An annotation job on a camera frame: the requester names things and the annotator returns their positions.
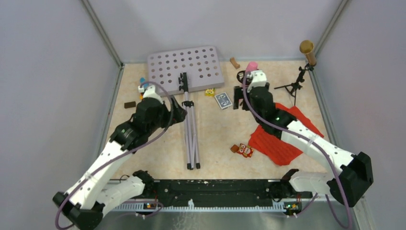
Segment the lilac music stand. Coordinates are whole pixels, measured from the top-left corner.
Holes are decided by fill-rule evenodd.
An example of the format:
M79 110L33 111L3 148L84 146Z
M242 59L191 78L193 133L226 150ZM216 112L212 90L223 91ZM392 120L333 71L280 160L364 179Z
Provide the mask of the lilac music stand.
M148 80L160 84L170 95L183 94L187 169L199 169L195 102L191 93L225 84L215 46L201 46L150 54L147 57Z

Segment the red sheet music page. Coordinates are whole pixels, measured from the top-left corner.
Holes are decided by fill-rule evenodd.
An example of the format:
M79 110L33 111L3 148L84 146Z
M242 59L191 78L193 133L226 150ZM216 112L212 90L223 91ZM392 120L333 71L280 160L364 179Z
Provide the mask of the red sheet music page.
M320 137L324 137L324 135L319 131L319 129L311 122L311 120L305 116L299 108L293 106L291 108L286 109L287 112L295 116L306 128L311 130L312 132L318 134Z
M248 144L268 156L278 166L289 165L303 153L298 148L266 133L261 126L252 133Z

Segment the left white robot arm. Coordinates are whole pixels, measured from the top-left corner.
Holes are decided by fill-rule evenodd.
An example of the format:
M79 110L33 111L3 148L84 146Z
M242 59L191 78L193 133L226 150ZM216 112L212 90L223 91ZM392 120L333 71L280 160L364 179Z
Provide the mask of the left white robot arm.
M168 109L163 100L145 97L135 113L118 125L104 149L78 180L65 192L57 192L53 202L57 214L63 214L80 230L95 229L102 219L117 206L132 197L148 198L153 194L151 177L130 176L124 182L104 189L121 165L139 149L157 140L150 136L159 128L166 131L171 125L183 122L187 111L172 96Z

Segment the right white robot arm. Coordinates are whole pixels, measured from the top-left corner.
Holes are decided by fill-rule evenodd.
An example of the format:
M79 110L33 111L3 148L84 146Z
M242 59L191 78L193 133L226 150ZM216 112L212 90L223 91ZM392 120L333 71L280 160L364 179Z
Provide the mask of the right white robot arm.
M327 171L289 170L281 184L284 196L294 197L299 192L319 193L354 207L373 184L372 161L368 154L339 148L307 128L298 117L277 108L268 83L249 92L235 86L234 109L238 109L239 101L242 101L243 110L252 112L266 134L299 149Z

